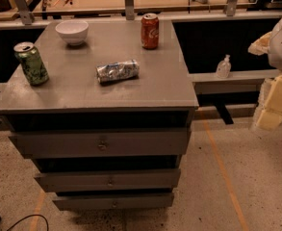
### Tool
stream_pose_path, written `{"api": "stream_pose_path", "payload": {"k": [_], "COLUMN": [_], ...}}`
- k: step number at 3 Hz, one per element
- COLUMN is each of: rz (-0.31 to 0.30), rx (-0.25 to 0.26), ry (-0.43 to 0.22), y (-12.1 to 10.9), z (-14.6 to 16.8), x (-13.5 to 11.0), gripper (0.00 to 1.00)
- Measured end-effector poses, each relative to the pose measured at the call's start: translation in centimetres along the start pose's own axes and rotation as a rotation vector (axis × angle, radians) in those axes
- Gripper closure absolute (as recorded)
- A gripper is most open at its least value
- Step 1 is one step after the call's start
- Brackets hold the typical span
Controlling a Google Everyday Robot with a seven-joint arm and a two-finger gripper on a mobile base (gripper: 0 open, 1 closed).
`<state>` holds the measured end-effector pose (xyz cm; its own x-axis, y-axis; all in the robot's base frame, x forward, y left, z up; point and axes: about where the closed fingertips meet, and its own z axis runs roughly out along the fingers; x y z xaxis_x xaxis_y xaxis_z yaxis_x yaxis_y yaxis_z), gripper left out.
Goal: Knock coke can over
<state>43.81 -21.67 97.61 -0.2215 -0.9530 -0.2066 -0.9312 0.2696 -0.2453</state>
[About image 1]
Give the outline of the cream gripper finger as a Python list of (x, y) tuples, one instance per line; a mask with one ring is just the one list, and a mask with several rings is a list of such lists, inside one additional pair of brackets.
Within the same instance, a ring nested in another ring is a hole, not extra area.
[(271, 32), (262, 35), (260, 38), (250, 44), (247, 51), (253, 55), (261, 56), (269, 52), (269, 40)]

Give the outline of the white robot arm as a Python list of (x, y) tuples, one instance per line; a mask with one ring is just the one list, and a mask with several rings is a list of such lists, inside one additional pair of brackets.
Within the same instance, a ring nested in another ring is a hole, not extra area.
[(262, 84), (253, 117), (255, 127), (274, 130), (282, 122), (282, 18), (270, 32), (251, 43), (248, 52), (267, 54), (269, 65), (279, 70), (274, 79), (267, 78)]

